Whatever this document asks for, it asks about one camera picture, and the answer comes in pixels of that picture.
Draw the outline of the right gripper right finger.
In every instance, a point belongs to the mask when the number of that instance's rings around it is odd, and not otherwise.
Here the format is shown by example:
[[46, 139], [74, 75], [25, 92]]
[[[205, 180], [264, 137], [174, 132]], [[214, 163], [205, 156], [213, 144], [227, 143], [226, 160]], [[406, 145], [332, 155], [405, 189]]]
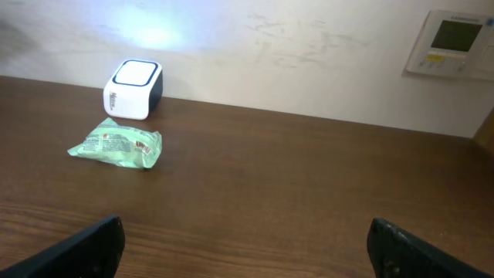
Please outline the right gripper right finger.
[[367, 253], [377, 278], [493, 278], [383, 218], [370, 224]]

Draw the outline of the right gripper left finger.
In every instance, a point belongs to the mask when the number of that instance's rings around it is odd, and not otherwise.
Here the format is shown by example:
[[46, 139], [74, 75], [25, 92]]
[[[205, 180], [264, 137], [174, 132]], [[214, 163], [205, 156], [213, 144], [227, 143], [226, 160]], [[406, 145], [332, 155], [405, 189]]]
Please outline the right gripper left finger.
[[2, 277], [113, 278], [125, 247], [120, 217], [112, 215], [1, 271]]

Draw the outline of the mint green snack packet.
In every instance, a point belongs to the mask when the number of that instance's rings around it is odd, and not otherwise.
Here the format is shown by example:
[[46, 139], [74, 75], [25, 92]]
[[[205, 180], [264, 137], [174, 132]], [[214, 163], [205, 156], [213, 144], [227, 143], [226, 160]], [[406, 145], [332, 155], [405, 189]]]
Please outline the mint green snack packet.
[[162, 136], [119, 125], [111, 118], [93, 129], [85, 140], [70, 148], [69, 155], [113, 164], [123, 168], [152, 168], [162, 151]]

